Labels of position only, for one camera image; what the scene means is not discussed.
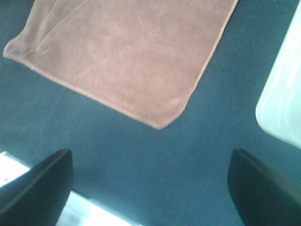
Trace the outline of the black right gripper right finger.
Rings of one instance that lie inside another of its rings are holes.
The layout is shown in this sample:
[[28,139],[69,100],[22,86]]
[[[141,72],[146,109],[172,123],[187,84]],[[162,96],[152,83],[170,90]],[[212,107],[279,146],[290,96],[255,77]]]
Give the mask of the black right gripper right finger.
[[232,152],[227,185],[245,226],[301,224],[301,185],[244,149]]

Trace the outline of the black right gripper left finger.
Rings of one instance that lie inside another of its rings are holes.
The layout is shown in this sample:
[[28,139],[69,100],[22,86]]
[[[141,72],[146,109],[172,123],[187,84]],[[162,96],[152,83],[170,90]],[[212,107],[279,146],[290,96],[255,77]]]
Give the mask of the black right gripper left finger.
[[72,152],[61,149],[0,189],[2,226],[54,226],[73,184]]

